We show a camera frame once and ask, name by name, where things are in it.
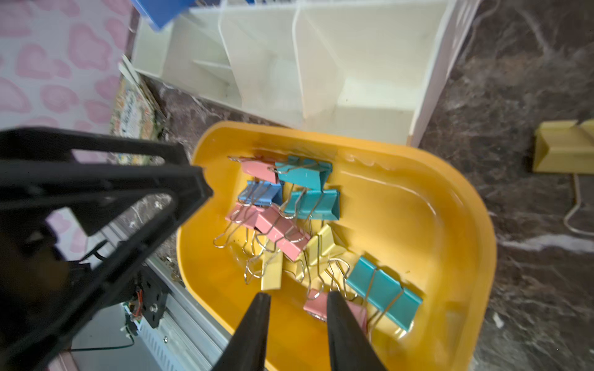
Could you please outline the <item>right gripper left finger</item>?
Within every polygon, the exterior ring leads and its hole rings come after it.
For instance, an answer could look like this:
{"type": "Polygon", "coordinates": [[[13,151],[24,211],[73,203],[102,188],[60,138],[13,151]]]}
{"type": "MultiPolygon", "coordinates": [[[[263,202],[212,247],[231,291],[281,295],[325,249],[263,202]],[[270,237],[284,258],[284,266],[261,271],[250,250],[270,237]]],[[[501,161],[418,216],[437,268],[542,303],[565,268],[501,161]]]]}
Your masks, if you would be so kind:
{"type": "Polygon", "coordinates": [[[269,294],[255,295],[212,371],[265,369],[271,301],[269,294]]]}

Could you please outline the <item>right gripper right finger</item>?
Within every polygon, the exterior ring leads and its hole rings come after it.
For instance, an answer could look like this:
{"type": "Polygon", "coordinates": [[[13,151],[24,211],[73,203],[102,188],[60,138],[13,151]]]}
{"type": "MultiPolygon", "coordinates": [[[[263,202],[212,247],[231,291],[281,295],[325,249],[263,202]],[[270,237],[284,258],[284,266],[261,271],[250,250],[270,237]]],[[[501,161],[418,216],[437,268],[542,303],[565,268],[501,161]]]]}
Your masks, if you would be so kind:
{"type": "Polygon", "coordinates": [[[386,370],[338,292],[327,298],[327,330],[332,370],[386,370]]]}

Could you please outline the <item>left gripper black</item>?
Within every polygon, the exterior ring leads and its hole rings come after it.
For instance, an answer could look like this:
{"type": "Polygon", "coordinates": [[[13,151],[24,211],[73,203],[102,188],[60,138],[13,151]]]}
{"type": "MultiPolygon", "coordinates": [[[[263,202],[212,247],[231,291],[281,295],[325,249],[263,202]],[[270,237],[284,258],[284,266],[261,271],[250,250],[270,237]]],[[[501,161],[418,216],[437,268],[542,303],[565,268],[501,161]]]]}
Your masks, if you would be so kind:
{"type": "Polygon", "coordinates": [[[1,368],[42,370],[100,310],[122,299],[144,261],[211,197],[182,145],[56,128],[1,133],[1,368]],[[96,268],[75,274],[52,212],[87,235],[137,202],[170,203],[96,268]]]}

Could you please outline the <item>yellow plastic storage box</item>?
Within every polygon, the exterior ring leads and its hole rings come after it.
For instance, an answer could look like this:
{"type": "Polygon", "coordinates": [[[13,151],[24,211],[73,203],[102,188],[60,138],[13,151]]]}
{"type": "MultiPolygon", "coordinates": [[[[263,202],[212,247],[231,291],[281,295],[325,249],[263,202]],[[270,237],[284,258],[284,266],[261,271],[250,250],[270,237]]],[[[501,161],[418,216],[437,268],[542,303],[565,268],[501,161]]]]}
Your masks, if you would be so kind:
{"type": "Polygon", "coordinates": [[[422,299],[409,332],[382,318],[374,349],[391,370],[465,370],[484,321],[497,265],[493,224],[480,195],[450,164],[406,146],[220,122],[199,140],[193,164],[213,197],[178,233],[187,290],[234,332],[259,292],[244,282],[244,232],[225,241],[225,216],[247,176],[237,156],[298,156],[329,162],[340,191],[335,231],[422,299]]]}

